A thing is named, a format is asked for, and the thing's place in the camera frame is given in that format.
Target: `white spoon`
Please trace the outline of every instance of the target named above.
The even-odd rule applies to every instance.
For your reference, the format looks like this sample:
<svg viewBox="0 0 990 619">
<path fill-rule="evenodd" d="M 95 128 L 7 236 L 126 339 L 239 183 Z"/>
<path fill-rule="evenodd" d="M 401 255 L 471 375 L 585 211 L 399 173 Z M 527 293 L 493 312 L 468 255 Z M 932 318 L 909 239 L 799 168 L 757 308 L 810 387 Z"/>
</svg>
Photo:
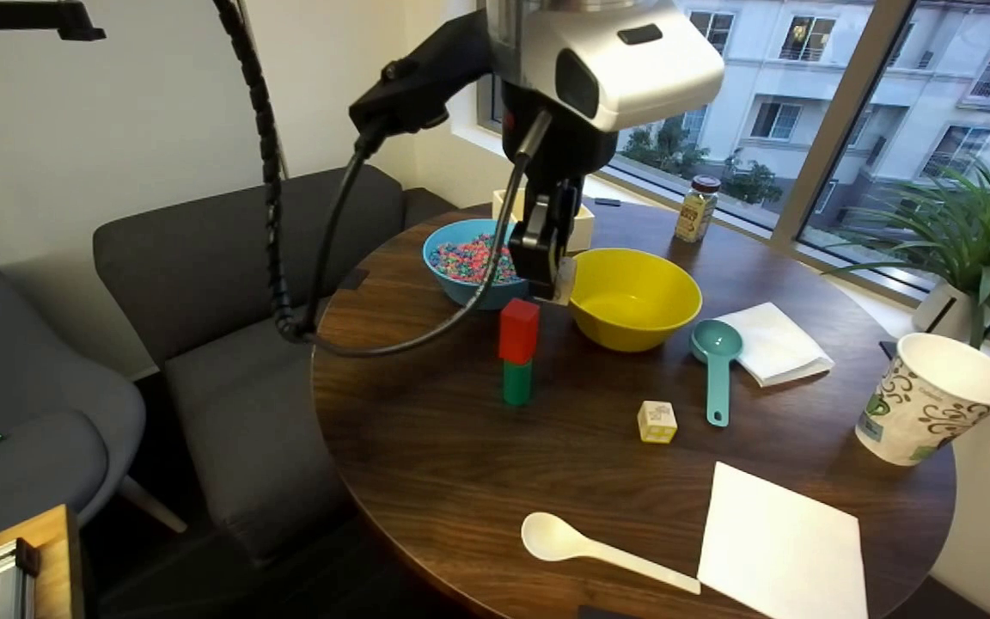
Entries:
<svg viewBox="0 0 990 619">
<path fill-rule="evenodd" d="M 652 564 L 647 556 L 627 552 L 618 547 L 598 542 L 598 540 L 578 532 L 571 522 L 564 522 L 555 511 L 529 511 L 522 518 L 522 542 L 540 559 L 593 556 L 593 559 L 607 559 L 607 564 L 656 576 L 656 580 L 680 588 L 689 596 L 700 596 L 700 580 L 695 580 L 680 572 L 671 572 L 663 564 Z"/>
</svg>

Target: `yellow bowl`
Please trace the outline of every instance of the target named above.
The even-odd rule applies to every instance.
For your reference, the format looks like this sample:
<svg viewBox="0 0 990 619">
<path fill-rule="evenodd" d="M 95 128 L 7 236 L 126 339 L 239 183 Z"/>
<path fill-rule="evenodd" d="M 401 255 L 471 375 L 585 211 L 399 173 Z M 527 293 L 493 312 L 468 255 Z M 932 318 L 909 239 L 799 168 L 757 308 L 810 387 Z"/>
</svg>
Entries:
<svg viewBox="0 0 990 619">
<path fill-rule="evenodd" d="M 700 286 L 662 255 L 594 249 L 573 258 L 566 302 L 585 336 L 636 355 L 662 348 L 700 312 Z"/>
</svg>

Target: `potted plant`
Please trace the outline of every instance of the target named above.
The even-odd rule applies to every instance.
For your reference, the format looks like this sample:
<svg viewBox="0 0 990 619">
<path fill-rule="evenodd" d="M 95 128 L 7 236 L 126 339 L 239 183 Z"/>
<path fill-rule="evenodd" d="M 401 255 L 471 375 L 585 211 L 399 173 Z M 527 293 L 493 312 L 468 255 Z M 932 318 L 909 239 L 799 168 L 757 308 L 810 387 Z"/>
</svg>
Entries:
<svg viewBox="0 0 990 619">
<path fill-rule="evenodd" d="M 990 333 L 990 168 L 972 160 L 963 173 L 943 173 L 902 189 L 902 211 L 876 216 L 846 236 L 880 252 L 876 262 L 846 267 L 910 267 L 932 273 L 963 293 L 966 339 L 972 348 Z"/>
</svg>

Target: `floor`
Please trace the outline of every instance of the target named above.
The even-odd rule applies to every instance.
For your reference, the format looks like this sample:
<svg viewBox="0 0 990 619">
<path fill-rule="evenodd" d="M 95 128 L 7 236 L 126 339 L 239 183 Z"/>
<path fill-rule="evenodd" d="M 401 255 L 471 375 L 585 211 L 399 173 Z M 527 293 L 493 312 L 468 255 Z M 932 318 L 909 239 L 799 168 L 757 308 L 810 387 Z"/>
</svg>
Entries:
<svg viewBox="0 0 990 619">
<path fill-rule="evenodd" d="M 203 508 L 176 419 L 156 383 L 142 383 L 152 425 L 136 478 L 189 518 L 176 536 L 113 497 L 84 526 L 89 614 L 99 619 L 455 619 L 468 614 L 407 572 L 392 551 L 344 511 L 271 566 L 251 566 Z M 893 619 L 987 619 L 928 580 Z"/>
</svg>

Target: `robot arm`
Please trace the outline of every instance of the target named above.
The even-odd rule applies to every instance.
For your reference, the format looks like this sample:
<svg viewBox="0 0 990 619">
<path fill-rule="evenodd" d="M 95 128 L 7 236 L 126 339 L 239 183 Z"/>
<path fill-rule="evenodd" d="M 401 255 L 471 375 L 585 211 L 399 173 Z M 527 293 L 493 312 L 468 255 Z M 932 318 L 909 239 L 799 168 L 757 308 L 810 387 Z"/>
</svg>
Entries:
<svg viewBox="0 0 990 619">
<path fill-rule="evenodd" d="M 388 61 L 354 105 L 357 148 L 447 121 L 444 102 L 486 72 L 501 79 L 513 157 L 537 112 L 555 124 L 527 168 L 513 262 L 550 297 L 585 174 L 615 153 L 615 129 L 700 105 L 725 61 L 671 0 L 486 0 L 412 54 Z"/>
</svg>

